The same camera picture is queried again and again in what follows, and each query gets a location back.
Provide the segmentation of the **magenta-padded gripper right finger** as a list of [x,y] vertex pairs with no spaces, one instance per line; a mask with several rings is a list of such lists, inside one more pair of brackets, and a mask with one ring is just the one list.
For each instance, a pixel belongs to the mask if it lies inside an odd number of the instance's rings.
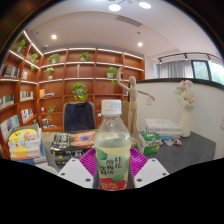
[[148,159],[135,148],[130,149],[130,171],[135,188],[141,188],[168,175],[168,171],[156,159]]

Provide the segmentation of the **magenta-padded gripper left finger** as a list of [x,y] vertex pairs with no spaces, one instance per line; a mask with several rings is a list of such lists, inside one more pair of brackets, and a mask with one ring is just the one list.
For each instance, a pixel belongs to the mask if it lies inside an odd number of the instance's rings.
[[88,150],[79,159],[71,158],[58,176],[84,188],[93,188],[97,172],[96,150]]

